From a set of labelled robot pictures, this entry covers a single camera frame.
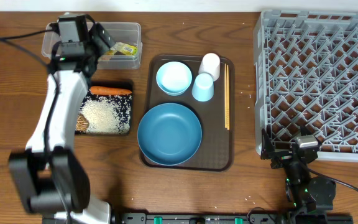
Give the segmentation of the yellow green snack wrapper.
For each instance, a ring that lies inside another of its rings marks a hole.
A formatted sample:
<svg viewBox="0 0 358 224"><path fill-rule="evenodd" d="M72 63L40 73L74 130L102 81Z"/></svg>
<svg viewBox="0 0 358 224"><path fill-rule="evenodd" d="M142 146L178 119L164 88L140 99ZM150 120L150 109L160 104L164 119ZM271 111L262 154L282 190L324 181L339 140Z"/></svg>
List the yellow green snack wrapper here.
<svg viewBox="0 0 358 224"><path fill-rule="evenodd" d="M111 60L115 56L133 56L137 47L123 42L116 42L99 60Z"/></svg>

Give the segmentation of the orange carrot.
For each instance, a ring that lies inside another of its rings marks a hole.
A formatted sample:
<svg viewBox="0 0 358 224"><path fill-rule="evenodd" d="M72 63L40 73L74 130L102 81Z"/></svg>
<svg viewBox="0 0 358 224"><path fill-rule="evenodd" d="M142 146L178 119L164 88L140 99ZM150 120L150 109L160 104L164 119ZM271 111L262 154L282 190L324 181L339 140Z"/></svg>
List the orange carrot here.
<svg viewBox="0 0 358 224"><path fill-rule="evenodd" d="M89 89L93 95L131 95L132 91L123 88L111 88L105 86L92 86Z"/></svg>

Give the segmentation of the white rice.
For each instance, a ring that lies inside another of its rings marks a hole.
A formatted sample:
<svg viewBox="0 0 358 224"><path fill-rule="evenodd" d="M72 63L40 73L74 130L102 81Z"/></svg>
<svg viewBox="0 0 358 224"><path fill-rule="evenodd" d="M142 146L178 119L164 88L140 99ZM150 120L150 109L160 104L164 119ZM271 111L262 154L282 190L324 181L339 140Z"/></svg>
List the white rice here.
<svg viewBox="0 0 358 224"><path fill-rule="evenodd" d="M87 135L124 135L131 128L132 95L93 95L85 96L78 114L88 121Z"/></svg>

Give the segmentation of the brown food scrap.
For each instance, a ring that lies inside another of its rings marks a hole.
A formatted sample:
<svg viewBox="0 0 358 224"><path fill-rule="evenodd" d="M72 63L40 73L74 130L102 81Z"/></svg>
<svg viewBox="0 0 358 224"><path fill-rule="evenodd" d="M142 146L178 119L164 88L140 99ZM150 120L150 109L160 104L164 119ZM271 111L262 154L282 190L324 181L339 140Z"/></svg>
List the brown food scrap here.
<svg viewBox="0 0 358 224"><path fill-rule="evenodd" d="M82 114L79 114L76 122L76 131L85 132L89 125L89 121Z"/></svg>

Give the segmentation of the light blue plastic cup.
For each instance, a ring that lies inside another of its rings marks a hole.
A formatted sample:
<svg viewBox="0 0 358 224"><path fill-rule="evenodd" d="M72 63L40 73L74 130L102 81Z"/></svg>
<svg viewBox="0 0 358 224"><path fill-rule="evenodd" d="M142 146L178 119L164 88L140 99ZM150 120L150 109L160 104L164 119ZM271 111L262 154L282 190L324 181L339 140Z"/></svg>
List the light blue plastic cup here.
<svg viewBox="0 0 358 224"><path fill-rule="evenodd" d="M192 88L193 98L197 101L209 101L214 95L214 81L210 74L200 73L196 78Z"/></svg>

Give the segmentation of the light blue bowl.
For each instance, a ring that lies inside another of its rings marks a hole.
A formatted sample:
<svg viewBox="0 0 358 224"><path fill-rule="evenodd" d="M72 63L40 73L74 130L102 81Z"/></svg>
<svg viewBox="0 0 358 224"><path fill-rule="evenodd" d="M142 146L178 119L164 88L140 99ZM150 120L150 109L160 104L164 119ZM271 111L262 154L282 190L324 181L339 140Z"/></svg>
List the light blue bowl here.
<svg viewBox="0 0 358 224"><path fill-rule="evenodd" d="M186 92L193 79L190 68L182 62L167 62L157 71L158 87L170 96Z"/></svg>

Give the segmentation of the dark blue plate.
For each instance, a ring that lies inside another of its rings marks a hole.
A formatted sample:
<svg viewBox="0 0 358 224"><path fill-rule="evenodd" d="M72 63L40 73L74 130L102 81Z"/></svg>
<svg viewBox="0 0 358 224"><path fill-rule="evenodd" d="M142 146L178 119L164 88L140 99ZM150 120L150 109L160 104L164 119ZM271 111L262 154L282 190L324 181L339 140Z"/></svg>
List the dark blue plate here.
<svg viewBox="0 0 358 224"><path fill-rule="evenodd" d="M202 138L197 115L178 103L154 106L144 114L137 130L143 155L162 166L175 166L191 159Z"/></svg>

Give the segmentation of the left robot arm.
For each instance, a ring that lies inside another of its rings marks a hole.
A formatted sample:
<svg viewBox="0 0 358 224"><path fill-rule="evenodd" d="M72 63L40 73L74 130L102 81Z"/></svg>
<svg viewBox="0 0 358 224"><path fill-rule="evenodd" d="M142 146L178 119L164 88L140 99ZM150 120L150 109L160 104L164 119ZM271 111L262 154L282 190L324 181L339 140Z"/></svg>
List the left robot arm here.
<svg viewBox="0 0 358 224"><path fill-rule="evenodd" d="M67 14L54 23L60 40L47 69L47 96L24 151L12 152L8 165L22 206L44 223L114 223L108 202L91 195L90 180L75 157L80 106L98 60L114 41L88 14Z"/></svg>

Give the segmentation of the grey dishwasher rack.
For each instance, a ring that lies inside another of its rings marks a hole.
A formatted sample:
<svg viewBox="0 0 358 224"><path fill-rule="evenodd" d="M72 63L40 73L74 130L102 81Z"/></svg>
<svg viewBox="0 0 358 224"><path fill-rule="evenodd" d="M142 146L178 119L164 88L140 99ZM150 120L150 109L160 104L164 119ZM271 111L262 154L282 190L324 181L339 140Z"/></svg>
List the grey dishwasher rack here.
<svg viewBox="0 0 358 224"><path fill-rule="evenodd" d="M306 127L325 161L358 162L358 12L261 12L254 28L255 144Z"/></svg>

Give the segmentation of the clear plastic bin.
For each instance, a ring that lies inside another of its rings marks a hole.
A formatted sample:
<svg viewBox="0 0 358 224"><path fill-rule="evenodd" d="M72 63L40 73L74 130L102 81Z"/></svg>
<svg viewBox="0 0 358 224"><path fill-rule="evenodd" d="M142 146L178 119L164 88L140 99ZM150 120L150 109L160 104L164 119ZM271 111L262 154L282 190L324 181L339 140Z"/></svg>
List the clear plastic bin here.
<svg viewBox="0 0 358 224"><path fill-rule="evenodd" d="M100 70L135 70L140 68L142 57L141 26L136 22L100 22L115 42L122 42L136 47L134 55L103 56L98 62ZM60 40L54 32L44 35L42 55L50 58L53 45Z"/></svg>

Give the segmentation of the brown serving tray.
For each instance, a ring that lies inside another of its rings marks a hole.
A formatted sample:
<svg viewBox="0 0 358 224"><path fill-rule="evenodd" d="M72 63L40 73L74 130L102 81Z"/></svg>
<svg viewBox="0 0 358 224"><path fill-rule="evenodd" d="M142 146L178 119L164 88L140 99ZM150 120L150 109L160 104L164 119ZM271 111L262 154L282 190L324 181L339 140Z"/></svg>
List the brown serving tray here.
<svg viewBox="0 0 358 224"><path fill-rule="evenodd" d="M167 62L178 61L186 64L197 76L202 56L169 55L155 56L149 66L145 111L162 103L179 103L197 115L203 137L195 155L186 162L171 166L172 169L204 170L221 172L227 170L234 160L234 64L221 57L221 74L214 82L214 96L207 102L199 102L191 95L189 88L180 96L169 96L157 85L158 69ZM225 128L225 91L224 69L229 67L229 129Z"/></svg>

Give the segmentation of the right wooden chopstick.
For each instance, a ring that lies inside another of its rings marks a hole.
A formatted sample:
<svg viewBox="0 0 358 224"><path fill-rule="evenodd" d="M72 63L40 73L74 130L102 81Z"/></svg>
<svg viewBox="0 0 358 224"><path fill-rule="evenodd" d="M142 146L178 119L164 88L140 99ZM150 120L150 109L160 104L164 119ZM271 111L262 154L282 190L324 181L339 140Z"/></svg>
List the right wooden chopstick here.
<svg viewBox="0 0 358 224"><path fill-rule="evenodd" d="M228 121L229 121L229 129L230 129L230 106L229 106L229 65L227 65L227 105L228 105Z"/></svg>

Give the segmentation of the wooden chopstick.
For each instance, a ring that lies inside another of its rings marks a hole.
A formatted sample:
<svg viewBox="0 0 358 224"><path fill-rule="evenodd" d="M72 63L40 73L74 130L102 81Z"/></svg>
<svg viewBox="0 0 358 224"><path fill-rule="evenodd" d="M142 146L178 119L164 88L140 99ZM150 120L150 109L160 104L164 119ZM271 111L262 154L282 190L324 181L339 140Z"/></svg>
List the wooden chopstick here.
<svg viewBox="0 0 358 224"><path fill-rule="evenodd" d="M229 65L227 65L227 105L228 105L228 121L229 121L229 129L230 129L230 106L229 106Z"/></svg>
<svg viewBox="0 0 358 224"><path fill-rule="evenodd" d="M229 130L228 121L228 105L227 105L227 64L224 64L224 109L225 109L225 128Z"/></svg>

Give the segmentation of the left wooden chopstick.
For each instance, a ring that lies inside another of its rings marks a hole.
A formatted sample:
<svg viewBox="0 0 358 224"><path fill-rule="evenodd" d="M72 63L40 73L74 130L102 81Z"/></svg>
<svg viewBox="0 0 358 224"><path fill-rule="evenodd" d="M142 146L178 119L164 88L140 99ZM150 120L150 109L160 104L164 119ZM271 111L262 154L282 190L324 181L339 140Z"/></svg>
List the left wooden chopstick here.
<svg viewBox="0 0 358 224"><path fill-rule="evenodd" d="M225 128L229 130L228 121L228 105L227 105L227 64L224 64L224 109L225 109Z"/></svg>

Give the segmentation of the pink plastic cup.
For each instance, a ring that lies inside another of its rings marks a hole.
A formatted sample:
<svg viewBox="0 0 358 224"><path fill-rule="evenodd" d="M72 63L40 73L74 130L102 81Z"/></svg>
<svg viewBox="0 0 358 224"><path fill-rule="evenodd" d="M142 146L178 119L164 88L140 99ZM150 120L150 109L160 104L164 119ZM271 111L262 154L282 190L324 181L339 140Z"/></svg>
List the pink plastic cup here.
<svg viewBox="0 0 358 224"><path fill-rule="evenodd" d="M220 76L220 58L215 53L208 53L203 56L198 73L207 73L211 75L215 82Z"/></svg>

